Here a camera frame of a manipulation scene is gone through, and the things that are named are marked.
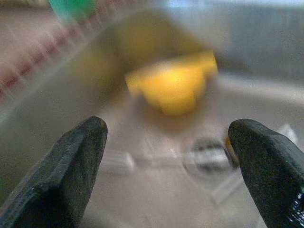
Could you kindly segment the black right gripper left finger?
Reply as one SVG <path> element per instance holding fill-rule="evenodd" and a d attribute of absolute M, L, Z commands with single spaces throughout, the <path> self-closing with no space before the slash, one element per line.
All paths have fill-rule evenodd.
<path fill-rule="evenodd" d="M 91 116 L 64 133 L 0 209 L 3 228 L 77 228 L 104 154 L 107 125 Z"/>

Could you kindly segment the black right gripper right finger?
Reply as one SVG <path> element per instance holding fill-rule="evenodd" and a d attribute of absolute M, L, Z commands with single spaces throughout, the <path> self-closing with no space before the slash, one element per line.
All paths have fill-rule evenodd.
<path fill-rule="evenodd" d="M 286 136 L 252 119 L 228 128 L 244 182 L 268 228 L 304 226 L 304 153 Z"/>

